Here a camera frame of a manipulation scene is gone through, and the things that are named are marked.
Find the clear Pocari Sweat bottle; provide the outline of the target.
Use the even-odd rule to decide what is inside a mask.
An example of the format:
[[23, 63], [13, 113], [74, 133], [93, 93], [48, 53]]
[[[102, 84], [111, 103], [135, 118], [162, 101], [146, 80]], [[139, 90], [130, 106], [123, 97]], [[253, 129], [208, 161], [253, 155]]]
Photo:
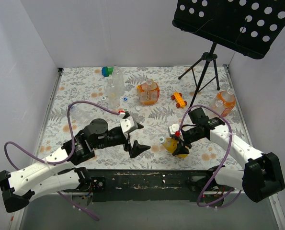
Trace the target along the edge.
[[123, 97], [125, 93], [125, 82], [123, 73], [118, 66], [113, 67], [112, 79], [114, 82], [114, 86], [118, 90], [119, 96]]

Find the clear ribbed plastic bottle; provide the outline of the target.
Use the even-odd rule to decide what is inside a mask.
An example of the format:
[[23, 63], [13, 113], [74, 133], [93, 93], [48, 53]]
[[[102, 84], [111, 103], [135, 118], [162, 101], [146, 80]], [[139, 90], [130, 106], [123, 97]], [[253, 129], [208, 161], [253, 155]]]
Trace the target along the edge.
[[115, 87], [112, 79], [107, 81], [106, 94], [109, 100], [109, 105], [112, 109], [116, 109], [120, 106], [120, 97], [118, 94], [118, 89]]

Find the orange label tea bottle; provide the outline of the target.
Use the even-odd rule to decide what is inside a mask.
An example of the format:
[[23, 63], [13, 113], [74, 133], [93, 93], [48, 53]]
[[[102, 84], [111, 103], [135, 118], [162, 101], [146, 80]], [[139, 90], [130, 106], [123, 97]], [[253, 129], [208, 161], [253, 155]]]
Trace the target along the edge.
[[143, 105], [155, 104], [160, 96], [160, 89], [153, 79], [147, 79], [145, 83], [137, 86], [139, 101]]

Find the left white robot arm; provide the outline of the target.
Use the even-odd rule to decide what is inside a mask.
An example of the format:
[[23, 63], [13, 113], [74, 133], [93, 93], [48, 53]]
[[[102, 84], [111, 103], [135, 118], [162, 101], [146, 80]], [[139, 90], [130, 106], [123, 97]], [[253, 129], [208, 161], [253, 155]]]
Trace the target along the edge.
[[93, 158], [94, 151], [122, 145], [130, 158], [150, 147], [137, 141], [130, 143], [130, 133], [143, 125], [132, 116], [122, 118], [120, 126], [109, 129], [104, 119], [94, 119], [73, 140], [64, 143], [41, 162], [23, 169], [0, 172], [2, 199], [8, 213], [26, 207], [33, 200], [63, 190], [102, 191], [88, 170], [77, 165]]

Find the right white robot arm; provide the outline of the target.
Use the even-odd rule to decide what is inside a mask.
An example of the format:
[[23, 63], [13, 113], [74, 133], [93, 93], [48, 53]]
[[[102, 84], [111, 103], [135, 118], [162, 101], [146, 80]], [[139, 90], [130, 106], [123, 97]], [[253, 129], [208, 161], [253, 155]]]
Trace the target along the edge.
[[206, 138], [219, 145], [241, 166], [241, 170], [232, 170], [220, 163], [207, 170], [205, 177], [192, 179], [192, 186], [200, 188], [202, 193], [208, 188], [215, 191], [227, 186], [243, 191], [256, 203], [285, 189], [280, 161], [274, 153], [263, 153], [252, 147], [232, 134], [227, 121], [209, 118], [202, 108], [190, 111], [189, 117], [190, 129], [184, 131], [184, 125], [179, 124], [168, 128], [170, 137], [178, 141], [174, 156], [189, 154], [192, 143]]

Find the white green juice cap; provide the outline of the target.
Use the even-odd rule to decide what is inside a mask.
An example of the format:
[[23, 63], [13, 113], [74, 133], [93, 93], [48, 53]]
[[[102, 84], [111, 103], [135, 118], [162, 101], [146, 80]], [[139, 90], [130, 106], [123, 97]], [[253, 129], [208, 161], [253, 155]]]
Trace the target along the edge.
[[166, 142], [166, 138], [163, 137], [163, 136], [161, 136], [161, 137], [159, 138], [159, 142], [160, 142], [160, 144], [164, 144], [164, 143]]

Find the yellow juice bottle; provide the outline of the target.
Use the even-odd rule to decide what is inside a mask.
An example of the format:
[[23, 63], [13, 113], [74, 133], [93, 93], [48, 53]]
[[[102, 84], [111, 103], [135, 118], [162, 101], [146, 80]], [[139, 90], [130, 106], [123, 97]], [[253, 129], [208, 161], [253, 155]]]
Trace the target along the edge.
[[161, 144], [169, 153], [173, 153], [176, 149], [177, 143], [174, 142], [174, 139], [172, 138], [166, 138], [166, 142], [164, 144]]

